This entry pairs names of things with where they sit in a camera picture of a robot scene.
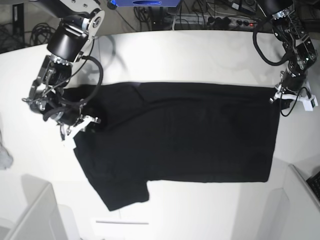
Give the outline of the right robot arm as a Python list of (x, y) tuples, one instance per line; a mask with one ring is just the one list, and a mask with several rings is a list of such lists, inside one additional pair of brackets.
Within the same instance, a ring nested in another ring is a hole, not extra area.
[[(85, 55), (85, 51), (94, 47), (105, 11), (98, 0), (34, 0), (32, 3), (58, 18), (60, 23), (47, 44), (50, 54), (45, 56), (28, 97), (23, 101), (31, 111), (41, 114), (44, 121), (54, 120), (60, 127), (62, 141), (67, 142), (88, 125), (101, 122), (84, 108), (102, 85), (103, 68), (95, 57)], [(76, 75), (72, 72), (73, 64), (79, 61), (96, 64), (98, 83), (89, 96), (79, 101), (64, 99), (64, 88)]]

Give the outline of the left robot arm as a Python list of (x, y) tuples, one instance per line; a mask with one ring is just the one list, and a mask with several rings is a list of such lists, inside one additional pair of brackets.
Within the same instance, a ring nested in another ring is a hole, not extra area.
[[(287, 63), (285, 71), (281, 73), (281, 80), (275, 86), (276, 92), (269, 99), (299, 101), (314, 108), (318, 105), (316, 97), (309, 90), (307, 73), (317, 61), (317, 52), (304, 29), (292, 0), (257, 0), (257, 6), (264, 15), (253, 30), (253, 45), (262, 58), (270, 66), (276, 67)], [(274, 36), (282, 43), (284, 55), (277, 62), (269, 60), (258, 45), (258, 32), (265, 24), (270, 23)]]

